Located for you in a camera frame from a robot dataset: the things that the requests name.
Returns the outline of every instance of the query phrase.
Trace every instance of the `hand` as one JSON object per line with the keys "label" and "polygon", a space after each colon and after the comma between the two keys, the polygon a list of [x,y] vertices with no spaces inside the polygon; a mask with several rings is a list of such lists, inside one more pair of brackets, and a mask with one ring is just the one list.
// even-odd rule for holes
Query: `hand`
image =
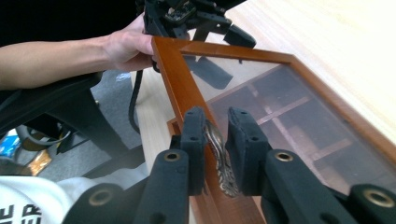
{"label": "hand", "polygon": [[143,15],[108,37],[105,51],[115,68],[123,71],[142,70],[152,66],[151,35],[144,35]]}

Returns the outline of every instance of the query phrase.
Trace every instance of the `gray carpet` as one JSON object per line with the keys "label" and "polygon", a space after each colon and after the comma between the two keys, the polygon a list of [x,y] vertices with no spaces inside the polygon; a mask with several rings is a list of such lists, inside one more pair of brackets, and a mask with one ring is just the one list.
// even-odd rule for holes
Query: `gray carpet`
{"label": "gray carpet", "polygon": [[[120,135],[128,148],[141,145],[140,135],[134,131],[128,120],[128,109],[132,95],[129,73],[106,71],[101,82],[92,88],[94,98],[107,121]],[[49,148],[52,161],[39,176],[53,181],[69,177],[81,176],[91,169],[108,161],[110,157],[91,141],[73,148],[63,154],[56,155],[56,147]],[[22,150],[18,162],[25,164],[35,153]]]}

